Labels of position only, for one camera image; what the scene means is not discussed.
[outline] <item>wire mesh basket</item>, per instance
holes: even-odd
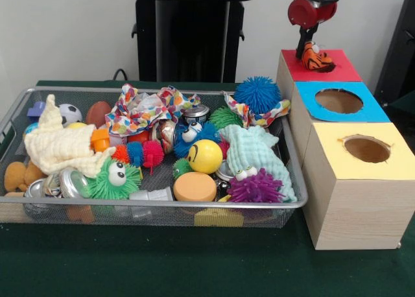
[[[142,89],[156,93],[153,89]],[[223,95],[213,91],[181,91],[186,95],[197,93],[203,104],[216,110],[225,106]],[[45,101],[54,94],[56,104],[69,103],[86,115],[97,101],[114,105],[119,89],[108,88],[54,88],[37,87],[24,91],[0,123],[0,181],[4,183],[5,170],[13,161],[28,162],[23,132],[30,125],[26,116],[36,101]],[[65,198],[9,198],[0,187],[0,222],[42,224],[111,224],[147,226],[223,226],[282,228],[296,208],[307,201],[307,190],[298,163],[296,149],[288,121],[277,119],[269,127],[270,133],[279,137],[274,147],[290,172],[292,186],[298,198],[295,203],[223,203],[179,202],[140,200],[94,200]],[[172,186],[174,154],[165,157],[163,163],[150,176],[143,169],[144,180],[140,189],[157,190]]]

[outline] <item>wooden box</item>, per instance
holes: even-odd
[[[336,68],[329,73],[318,73],[304,68],[302,61],[296,58],[295,50],[283,49],[279,56],[277,83],[281,95],[291,99],[295,82],[361,82],[362,79],[341,49],[327,50]]]
[[[289,121],[300,164],[311,126],[329,122],[389,122],[362,82],[295,82]]]
[[[303,173],[317,250],[398,247],[415,210],[415,157],[392,123],[313,123]]]

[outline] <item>red square top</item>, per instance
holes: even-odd
[[[319,73],[304,68],[301,60],[296,58],[295,50],[283,49],[282,53],[290,70],[292,79],[295,82],[362,82],[362,78],[359,76],[342,49],[330,49],[325,51],[333,59],[336,68],[332,72]]]

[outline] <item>purple spiky ball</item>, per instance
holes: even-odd
[[[232,178],[230,184],[231,187],[227,191],[231,195],[229,202],[283,202],[283,195],[278,191],[283,185],[282,181],[275,180],[264,168],[260,169],[258,174],[243,180]]]

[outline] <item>yellow square top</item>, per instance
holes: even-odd
[[[337,179],[415,180],[415,156],[393,123],[314,128]]]

